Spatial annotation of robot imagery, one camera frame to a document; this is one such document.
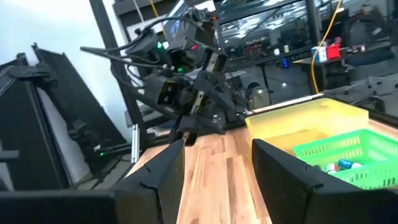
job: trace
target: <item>black panel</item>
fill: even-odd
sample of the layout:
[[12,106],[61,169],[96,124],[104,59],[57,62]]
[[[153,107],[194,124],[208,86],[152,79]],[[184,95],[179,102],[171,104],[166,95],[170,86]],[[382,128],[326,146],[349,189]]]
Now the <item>black panel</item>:
[[0,223],[175,224],[183,155],[175,142],[109,190],[0,192]]
[[[41,62],[49,64],[57,76],[57,88],[65,94],[65,99],[70,99],[70,108],[78,118],[84,121],[99,137],[104,146],[114,146],[126,143],[120,132],[116,129],[102,106],[98,103],[90,89],[86,86],[75,67],[65,54],[57,54],[47,50],[36,51]],[[86,158],[93,156],[92,148],[82,149]],[[108,165],[112,158],[98,159],[93,166],[101,170]]]
[[254,139],[257,183],[273,223],[398,223],[398,191],[362,190]]
[[15,190],[69,187],[55,138],[36,88],[15,81],[0,97],[0,139],[5,151],[18,150],[17,161],[7,164]]

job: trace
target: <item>red object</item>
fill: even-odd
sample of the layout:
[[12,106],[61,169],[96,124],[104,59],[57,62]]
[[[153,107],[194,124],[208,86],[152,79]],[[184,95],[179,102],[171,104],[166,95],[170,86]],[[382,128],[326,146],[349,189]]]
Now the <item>red object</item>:
[[333,44],[326,47],[326,55],[328,56],[328,60],[334,58],[340,58],[340,44]]

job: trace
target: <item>white wall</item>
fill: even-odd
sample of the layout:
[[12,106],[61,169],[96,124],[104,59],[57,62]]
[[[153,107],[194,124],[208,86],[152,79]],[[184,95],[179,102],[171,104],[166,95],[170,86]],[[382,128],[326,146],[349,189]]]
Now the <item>white wall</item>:
[[[134,33],[134,31],[138,28],[140,28],[141,30],[143,28],[145,28],[146,26],[148,26],[149,24],[151,24],[152,22],[155,22],[157,19],[163,19],[166,15],[163,16],[159,16],[157,18],[153,18],[153,19],[148,19],[147,21],[141,22],[139,24],[134,24],[131,25],[129,27],[127,27],[127,32],[129,33],[129,36],[132,40],[134,40],[137,37],[137,34]],[[162,23],[158,23],[156,24],[153,29],[155,30],[156,33],[162,31],[163,27],[162,27]]]
[[[104,0],[104,3],[118,44],[122,45],[113,1]],[[82,45],[104,47],[88,0],[0,0],[0,14],[0,64],[14,60],[19,52],[25,52],[30,63],[36,63],[30,48],[34,42],[43,49],[65,52],[122,135],[131,139],[131,129],[126,127],[124,117],[126,105],[110,73],[109,60],[79,49]],[[46,108],[52,114],[53,128],[59,134],[58,140],[61,139],[59,143],[73,180],[77,181],[88,168],[78,148],[65,139],[65,126],[57,111],[51,103],[46,103]]]

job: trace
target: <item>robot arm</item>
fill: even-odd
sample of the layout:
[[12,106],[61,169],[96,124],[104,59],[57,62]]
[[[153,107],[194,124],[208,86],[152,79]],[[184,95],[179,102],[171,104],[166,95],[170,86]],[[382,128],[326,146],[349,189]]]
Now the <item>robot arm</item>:
[[[215,49],[211,17],[207,10],[192,8],[182,17],[159,19],[157,22],[167,19],[182,21],[167,50],[158,47],[157,35],[151,29],[156,22],[146,27],[136,40],[128,44],[129,47],[118,48],[126,49],[127,55],[123,58],[131,58],[131,61],[119,59],[125,63],[153,62],[151,65],[138,65],[141,66],[139,77],[144,82],[144,93],[134,91],[134,94],[138,99],[152,102],[149,106],[155,110],[174,114],[177,122],[170,135],[171,141],[184,139],[186,145],[194,144],[201,132],[223,134],[224,125],[213,121],[218,113],[227,123],[243,121],[238,115],[241,108],[232,100],[233,91],[225,83],[227,56]],[[200,50],[192,51],[196,44]],[[111,58],[112,55],[107,56],[106,52],[109,49],[97,55]]]

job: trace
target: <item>small object in basket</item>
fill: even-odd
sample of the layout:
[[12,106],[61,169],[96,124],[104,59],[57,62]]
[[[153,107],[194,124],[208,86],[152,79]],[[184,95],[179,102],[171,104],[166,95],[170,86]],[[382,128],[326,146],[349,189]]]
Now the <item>small object in basket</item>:
[[347,159],[340,159],[338,161],[338,166],[344,169],[352,169],[361,167],[362,165],[357,162],[349,161]]
[[326,173],[328,173],[328,174],[334,174],[337,171],[338,171],[338,165],[336,165],[336,164],[329,164],[326,167]]

